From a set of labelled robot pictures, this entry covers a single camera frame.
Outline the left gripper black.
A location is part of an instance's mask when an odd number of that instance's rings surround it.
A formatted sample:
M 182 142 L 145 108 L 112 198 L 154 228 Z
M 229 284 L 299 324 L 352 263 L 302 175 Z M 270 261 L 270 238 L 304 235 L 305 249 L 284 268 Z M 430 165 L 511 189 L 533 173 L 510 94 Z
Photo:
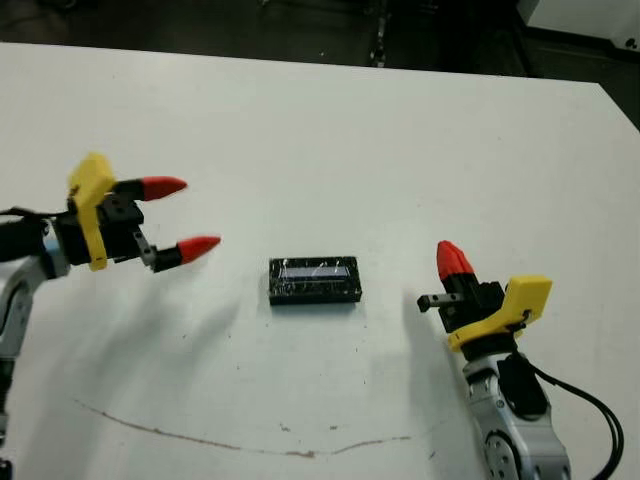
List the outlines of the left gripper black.
M 184 190 L 188 183 L 171 176 L 146 176 L 120 181 L 115 193 L 99 206 L 100 232 L 107 257 L 115 263 L 140 259 L 154 273 L 194 262 L 218 246 L 218 236 L 198 236 L 154 250 L 141 231 L 144 215 L 135 200 L 153 201 Z

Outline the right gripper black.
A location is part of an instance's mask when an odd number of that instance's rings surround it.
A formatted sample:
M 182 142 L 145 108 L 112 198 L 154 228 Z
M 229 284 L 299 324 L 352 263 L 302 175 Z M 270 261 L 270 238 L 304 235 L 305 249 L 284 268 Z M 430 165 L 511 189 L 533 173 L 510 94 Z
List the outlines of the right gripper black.
M 421 295 L 417 305 L 422 313 L 437 308 L 447 333 L 481 321 L 502 306 L 505 292 L 500 283 L 477 283 L 465 253 L 450 241 L 438 243 L 437 268 L 445 292 Z

